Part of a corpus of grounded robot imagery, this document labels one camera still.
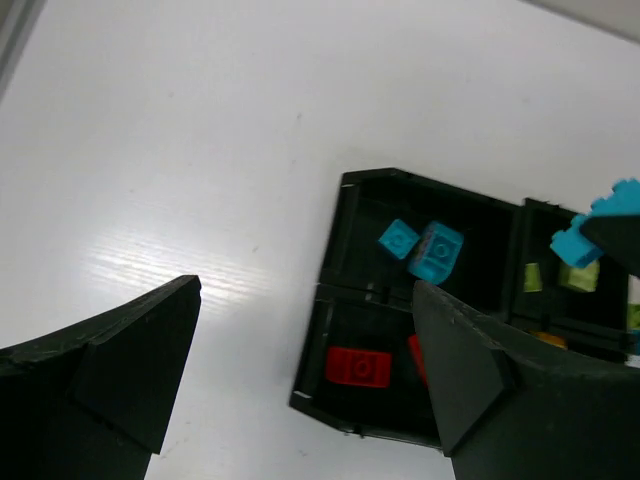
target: white surface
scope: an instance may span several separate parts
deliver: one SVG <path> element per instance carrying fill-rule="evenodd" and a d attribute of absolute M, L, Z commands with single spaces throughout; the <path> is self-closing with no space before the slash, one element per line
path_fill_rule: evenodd
<path fill-rule="evenodd" d="M 286 406 L 339 174 L 584 209 L 640 173 L 638 78 L 514 0 L 50 0 L 0 105 L 1 346 L 198 273 L 147 478 L 451 479 Z"/>

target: black plastic box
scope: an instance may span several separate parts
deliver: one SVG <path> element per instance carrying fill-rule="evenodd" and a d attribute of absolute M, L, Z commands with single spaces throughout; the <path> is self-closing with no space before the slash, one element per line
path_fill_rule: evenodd
<path fill-rule="evenodd" d="M 443 289 L 506 320 L 519 207 L 396 169 L 342 177 L 290 405 L 341 431 L 440 446 L 428 389 L 411 357 L 415 277 L 378 239 L 396 218 L 422 232 L 438 220 L 464 244 Z M 325 378 L 330 346 L 393 357 L 386 389 Z"/>
<path fill-rule="evenodd" d="M 570 350 L 624 362 L 633 346 L 627 333 L 627 272 L 607 256 L 600 259 L 596 290 L 577 292 L 558 282 L 562 260 L 549 248 L 551 236 L 570 226 L 575 212 L 526 199 L 521 210 L 518 261 L 510 323 L 523 330 L 563 337 Z M 525 265 L 537 263 L 543 288 L 524 291 Z"/>
<path fill-rule="evenodd" d="M 632 344 L 626 272 L 601 259 L 592 300 L 557 283 L 560 259 L 549 243 L 573 215 L 533 200 L 519 207 L 397 169 L 344 174 L 290 405 L 344 432 L 440 446 L 428 388 L 408 346 L 415 334 L 411 255 L 399 261 L 378 244 L 395 219 L 418 233 L 437 220 L 464 235 L 455 268 L 440 285 L 454 297 L 522 330 L 561 336 L 571 350 L 624 361 Z M 525 294 L 524 265 L 534 262 L 543 292 Z M 391 354 L 389 386 L 327 380 L 330 347 Z"/>

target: lego brick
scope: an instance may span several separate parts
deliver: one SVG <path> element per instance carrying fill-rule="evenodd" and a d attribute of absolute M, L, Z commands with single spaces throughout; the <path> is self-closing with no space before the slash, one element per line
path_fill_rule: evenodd
<path fill-rule="evenodd" d="M 566 263 L 560 265 L 558 283 L 577 292 L 595 292 L 598 286 L 600 262 L 591 262 L 585 268 L 570 267 Z"/>
<path fill-rule="evenodd" d="M 640 329 L 640 304 L 629 304 L 627 323 L 629 330 Z"/>
<path fill-rule="evenodd" d="M 612 190 L 608 198 L 597 198 L 591 203 L 591 212 L 576 215 L 567 230 L 553 235 L 551 249 L 568 265 L 584 268 L 604 253 L 580 233 L 580 227 L 588 218 L 640 214 L 640 182 L 620 180 Z"/>
<path fill-rule="evenodd" d="M 542 291 L 540 266 L 537 263 L 527 263 L 524 266 L 524 291 L 526 293 Z"/>
<path fill-rule="evenodd" d="M 409 272 L 426 282 L 441 284 L 453 271 L 463 243 L 461 233 L 440 222 L 431 222 L 409 264 Z"/>
<path fill-rule="evenodd" d="M 420 240 L 420 235 L 399 218 L 395 219 L 389 228 L 378 239 L 378 243 L 398 260 L 403 260 Z"/>
<path fill-rule="evenodd" d="M 387 388 L 391 381 L 391 354 L 329 347 L 325 376 L 330 382 L 343 385 Z"/>
<path fill-rule="evenodd" d="M 409 351 L 411 352 L 413 363 L 416 364 L 418 375 L 420 375 L 420 379 L 422 380 L 422 382 L 425 385 L 428 385 L 427 371 L 424 368 L 424 357 L 422 356 L 422 350 L 420 349 L 420 341 L 418 340 L 418 336 L 411 335 L 407 343 L 409 344 Z"/>
<path fill-rule="evenodd" d="M 557 335 L 551 335 L 550 333 L 546 333 L 546 332 L 536 332 L 533 330 L 530 331 L 529 333 L 531 333 L 531 335 L 533 335 L 534 337 L 538 337 L 540 340 L 550 345 L 555 345 L 556 347 L 560 347 L 564 350 L 567 350 L 568 348 L 567 341 L 562 337 L 558 337 Z"/>

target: lego stud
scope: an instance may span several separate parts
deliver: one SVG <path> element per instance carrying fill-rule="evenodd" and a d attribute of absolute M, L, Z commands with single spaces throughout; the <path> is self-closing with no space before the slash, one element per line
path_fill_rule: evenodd
<path fill-rule="evenodd" d="M 591 202 L 591 210 L 595 210 L 595 209 L 597 209 L 599 207 L 602 207 L 606 203 L 607 203 L 607 201 L 604 198 L 598 197 L 593 202 Z"/>
<path fill-rule="evenodd" d="M 447 257 L 449 255 L 449 247 L 444 243 L 439 243 L 433 249 L 433 253 L 436 255 L 436 257 Z"/>
<path fill-rule="evenodd" d="M 387 388 L 391 378 L 391 354 L 329 347 L 325 377 L 342 385 Z"/>
<path fill-rule="evenodd" d="M 623 185 L 626 185 L 627 183 L 629 183 L 629 180 L 625 178 L 618 180 L 616 183 L 613 184 L 613 187 L 611 187 L 611 190 L 615 192 L 618 188 L 622 187 Z"/>
<path fill-rule="evenodd" d="M 391 246 L 393 246 L 394 248 L 402 248 L 402 246 L 404 245 L 405 242 L 405 237 L 402 235 L 394 235 L 390 240 L 389 243 L 391 244 Z"/>

